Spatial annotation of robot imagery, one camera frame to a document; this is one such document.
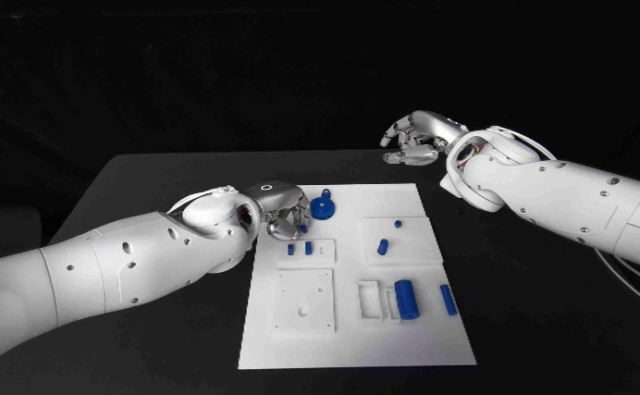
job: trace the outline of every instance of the blue small piece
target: blue small piece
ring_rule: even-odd
[[[455,297],[452,296],[450,286],[443,284],[440,286],[440,291],[443,292],[445,305],[447,305],[447,313],[450,315],[458,315]]]
[[[414,284],[409,279],[397,281],[397,302],[401,319],[420,318],[417,295],[414,293]]]
[[[329,219],[336,213],[336,204],[331,199],[329,189],[323,189],[323,195],[312,201],[312,216],[316,219]]]
[[[387,249],[390,248],[390,241],[381,240],[381,245],[378,247],[378,254],[387,254]]]

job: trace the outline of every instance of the cable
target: cable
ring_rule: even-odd
[[[623,281],[623,284],[632,289],[632,292],[640,296],[640,291],[636,290],[636,288],[633,287],[633,285],[631,284],[631,282],[622,277],[622,275],[616,272],[616,269],[612,267],[612,264],[609,263],[609,261],[605,259],[603,253],[600,252],[599,249],[594,249],[597,255],[600,256],[600,259],[603,260],[605,265],[610,268],[610,270],[613,271],[613,274],[618,276],[618,278]]]
[[[541,153],[553,160],[558,160],[558,158],[551,154],[551,152],[544,148],[544,146],[537,143],[531,138],[528,138],[524,134],[521,134],[518,131],[514,131],[511,129],[507,129],[505,127],[499,127],[499,126],[494,126],[494,129],[502,130],[502,131],[508,131],[509,133],[512,133],[515,136],[518,136],[525,142],[528,142],[535,148],[538,148],[538,150],[541,151]],[[618,276],[618,278],[620,279],[620,281],[623,282],[623,284],[632,289],[633,293],[640,296],[640,291],[636,290],[635,286],[631,284],[631,282],[623,278],[623,276],[618,273],[618,271],[615,270],[610,262],[605,259],[603,253],[600,252],[600,250],[594,247],[597,256],[600,257],[605,265],[610,268],[610,270],[613,271],[613,274]],[[628,261],[625,261],[625,259],[622,259],[619,256],[616,256],[613,254],[613,257],[618,259],[619,263],[640,277],[640,272],[628,264]]]

